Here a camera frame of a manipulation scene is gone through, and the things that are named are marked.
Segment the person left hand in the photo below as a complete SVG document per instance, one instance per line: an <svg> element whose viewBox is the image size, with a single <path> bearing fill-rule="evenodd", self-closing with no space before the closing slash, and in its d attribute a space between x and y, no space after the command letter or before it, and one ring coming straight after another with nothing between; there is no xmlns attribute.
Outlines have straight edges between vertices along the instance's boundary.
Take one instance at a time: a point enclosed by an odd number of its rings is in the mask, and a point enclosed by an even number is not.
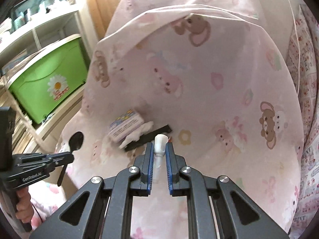
<svg viewBox="0 0 319 239"><path fill-rule="evenodd" d="M34 215L34 210L31 204L29 187L18 190L16 194L18 197L16 218L23 223L30 223Z"/></svg>

